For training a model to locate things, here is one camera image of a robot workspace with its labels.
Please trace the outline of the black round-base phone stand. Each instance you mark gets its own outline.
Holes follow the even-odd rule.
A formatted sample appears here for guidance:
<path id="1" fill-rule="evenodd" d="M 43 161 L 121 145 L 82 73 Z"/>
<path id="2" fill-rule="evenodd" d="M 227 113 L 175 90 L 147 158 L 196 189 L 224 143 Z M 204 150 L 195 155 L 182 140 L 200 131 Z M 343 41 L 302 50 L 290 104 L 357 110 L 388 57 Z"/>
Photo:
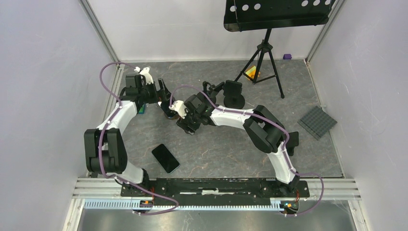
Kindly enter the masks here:
<path id="1" fill-rule="evenodd" d="M 216 96 L 223 90 L 225 82 L 221 82 L 218 85 L 213 85 L 207 81 L 203 82 L 203 92 L 210 98 L 213 103 L 216 103 Z"/>

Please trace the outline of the black smartphone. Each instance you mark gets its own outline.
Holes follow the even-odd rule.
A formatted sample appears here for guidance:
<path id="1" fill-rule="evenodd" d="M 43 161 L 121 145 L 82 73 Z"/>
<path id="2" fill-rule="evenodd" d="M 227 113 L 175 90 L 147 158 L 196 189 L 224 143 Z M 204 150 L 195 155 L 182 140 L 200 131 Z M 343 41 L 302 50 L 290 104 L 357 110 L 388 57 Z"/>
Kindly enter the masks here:
<path id="1" fill-rule="evenodd" d="M 168 174 L 179 168 L 179 161 L 173 156 L 164 144 L 160 144 L 152 150 L 152 154 L 164 171 Z"/>
<path id="2" fill-rule="evenodd" d="M 226 80 L 223 86 L 223 95 L 225 97 L 236 98 L 242 93 L 242 83 L 232 80 Z"/>

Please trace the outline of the black square-base phone holder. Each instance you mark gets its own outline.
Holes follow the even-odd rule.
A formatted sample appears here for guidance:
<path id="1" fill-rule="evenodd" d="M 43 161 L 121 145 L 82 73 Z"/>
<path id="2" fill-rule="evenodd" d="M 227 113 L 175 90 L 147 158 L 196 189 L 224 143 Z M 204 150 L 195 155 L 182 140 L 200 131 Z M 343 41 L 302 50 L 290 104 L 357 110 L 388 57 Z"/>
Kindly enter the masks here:
<path id="1" fill-rule="evenodd" d="M 299 132 L 291 132 L 289 133 L 289 141 L 286 143 L 286 150 L 288 156 L 294 155 L 294 149 L 299 145 Z"/>

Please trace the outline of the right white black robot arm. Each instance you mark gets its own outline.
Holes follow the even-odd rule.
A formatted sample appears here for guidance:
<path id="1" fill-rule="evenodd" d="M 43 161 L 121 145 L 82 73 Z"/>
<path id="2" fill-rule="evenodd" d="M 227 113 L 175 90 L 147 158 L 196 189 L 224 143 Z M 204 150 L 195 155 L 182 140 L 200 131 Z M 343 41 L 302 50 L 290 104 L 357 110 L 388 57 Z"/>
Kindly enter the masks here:
<path id="1" fill-rule="evenodd" d="M 200 125 L 243 129 L 255 147 L 266 153 L 271 161 L 279 193 L 291 196 L 297 191 L 300 177 L 290 157 L 299 145 L 299 133 L 287 132 L 266 107 L 259 105 L 250 110 L 227 108 L 199 93 L 186 101 L 171 102 L 169 109 L 179 115 L 177 125 L 187 134 L 194 134 Z"/>

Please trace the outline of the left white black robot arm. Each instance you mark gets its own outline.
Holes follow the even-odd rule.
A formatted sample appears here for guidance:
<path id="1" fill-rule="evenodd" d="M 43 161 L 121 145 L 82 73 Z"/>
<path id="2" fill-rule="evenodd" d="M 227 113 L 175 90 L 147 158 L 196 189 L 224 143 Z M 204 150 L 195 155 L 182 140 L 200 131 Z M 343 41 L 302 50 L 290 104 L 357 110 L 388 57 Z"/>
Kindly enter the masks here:
<path id="1" fill-rule="evenodd" d="M 167 117 L 174 117 L 176 113 L 169 109 L 170 99 L 171 92 L 163 79 L 158 79 L 156 84 L 149 74 L 126 75 L 126 85 L 117 97 L 114 110 L 97 128 L 84 133 L 87 170 L 125 183 L 133 182 L 134 192 L 146 196 L 151 191 L 147 172 L 129 162 L 122 134 L 146 104 L 158 103 Z"/>

